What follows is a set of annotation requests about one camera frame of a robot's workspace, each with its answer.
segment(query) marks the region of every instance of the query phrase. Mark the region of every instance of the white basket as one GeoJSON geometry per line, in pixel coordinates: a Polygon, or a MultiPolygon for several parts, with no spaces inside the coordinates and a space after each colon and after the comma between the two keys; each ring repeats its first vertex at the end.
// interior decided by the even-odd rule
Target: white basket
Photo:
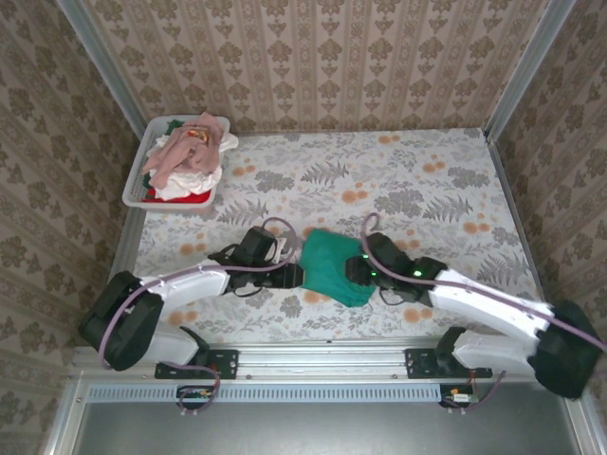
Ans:
{"type": "MultiPolygon", "coordinates": [[[[156,139],[158,137],[164,135],[171,121],[188,121],[198,117],[199,116],[164,116],[153,118],[152,121],[148,123],[148,127],[145,129],[145,134],[143,135],[143,139],[139,144],[139,148],[135,156],[135,161],[133,162],[133,167],[131,168],[131,172],[129,172],[129,177],[126,179],[124,191],[122,192],[122,202],[126,206],[137,207],[139,209],[144,209],[148,211],[162,212],[194,211],[198,213],[204,213],[211,209],[212,201],[215,198],[215,192],[217,190],[217,185],[212,187],[209,199],[201,204],[170,204],[162,202],[143,202],[143,198],[148,192],[148,189],[145,188],[145,186],[143,185],[143,174],[141,173],[141,169],[143,169],[143,166],[147,161],[146,152],[152,147],[154,147],[154,145],[156,144],[156,139]]],[[[230,121],[225,117],[216,118],[217,121],[219,121],[219,124],[224,129],[225,137],[225,134],[230,131],[230,121]]]]}

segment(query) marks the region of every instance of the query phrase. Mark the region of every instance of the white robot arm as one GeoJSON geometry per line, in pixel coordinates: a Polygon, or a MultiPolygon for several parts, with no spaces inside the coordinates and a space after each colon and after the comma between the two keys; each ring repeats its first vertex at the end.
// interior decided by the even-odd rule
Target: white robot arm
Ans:
{"type": "MultiPolygon", "coordinates": [[[[296,264],[266,267],[274,269],[271,274],[255,273],[256,269],[251,265],[267,264],[272,246],[280,256],[271,235],[262,227],[255,227],[241,245],[235,246],[230,256],[225,254],[226,250],[215,253],[198,266],[199,271],[176,272],[175,278],[166,282],[159,278],[138,279],[129,272],[120,272],[86,315],[80,334],[103,351],[105,361],[118,371],[140,361],[187,364],[204,341],[185,328],[161,322],[176,308],[193,300],[220,296],[247,282],[277,288],[293,288],[303,283],[304,272],[296,264]],[[234,264],[248,267],[236,266],[230,270],[246,269],[247,273],[220,269],[234,264]],[[209,265],[215,265],[214,270],[207,270],[209,265]],[[116,318],[122,304],[141,291],[142,286],[146,291],[139,292],[137,304],[124,310],[119,323],[112,325],[110,320],[116,318]],[[104,346],[103,337],[108,339],[104,346]]],[[[463,328],[450,328],[435,349],[440,377],[449,377],[452,368],[491,368],[535,376],[560,396],[581,396],[604,345],[575,303],[566,301],[555,307],[546,302],[509,296],[474,282],[431,258],[412,261],[383,234],[372,234],[363,244],[365,251],[344,265],[345,275],[351,282],[392,289],[404,300],[419,301],[460,314],[502,334],[482,335],[463,328]],[[563,327],[573,328],[581,337],[563,327]]]]}

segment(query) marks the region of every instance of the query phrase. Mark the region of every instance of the green towel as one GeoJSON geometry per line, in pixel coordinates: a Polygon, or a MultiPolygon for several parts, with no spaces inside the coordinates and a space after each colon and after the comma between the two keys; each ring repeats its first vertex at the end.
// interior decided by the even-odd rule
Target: green towel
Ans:
{"type": "Polygon", "coordinates": [[[345,261],[360,254],[360,241],[314,229],[303,245],[300,266],[305,270],[302,287],[319,292],[352,308],[362,306],[376,290],[345,278],[345,261]]]}

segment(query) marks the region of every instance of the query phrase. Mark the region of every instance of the patterned table surface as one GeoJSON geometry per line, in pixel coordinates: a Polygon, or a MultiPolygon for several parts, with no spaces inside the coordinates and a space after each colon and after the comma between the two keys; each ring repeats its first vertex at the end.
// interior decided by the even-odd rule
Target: patterned table surface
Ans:
{"type": "MultiPolygon", "coordinates": [[[[376,210],[381,230],[410,256],[432,256],[511,294],[537,296],[480,129],[245,136],[223,166],[211,213],[147,214],[137,275],[196,264],[268,216],[284,217],[304,240],[312,228],[357,237],[363,217],[376,210]]],[[[474,326],[418,303],[386,306],[377,292],[350,309],[302,288],[198,300],[168,321],[209,342],[442,335],[451,325],[474,326]]]]}

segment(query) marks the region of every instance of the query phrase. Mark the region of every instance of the wallpaper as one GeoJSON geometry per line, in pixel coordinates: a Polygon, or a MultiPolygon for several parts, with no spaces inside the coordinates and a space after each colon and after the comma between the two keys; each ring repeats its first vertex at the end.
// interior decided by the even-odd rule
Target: wallpaper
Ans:
{"type": "Polygon", "coordinates": [[[147,118],[480,127],[547,0],[83,0],[147,118]]]}
{"type": "MultiPolygon", "coordinates": [[[[550,300],[607,338],[607,2],[579,0],[498,149],[550,300]]],[[[595,385],[607,417],[607,384],[595,385]]]]}
{"type": "Polygon", "coordinates": [[[0,453],[36,453],[106,280],[136,139],[53,1],[0,2],[0,453]]]}

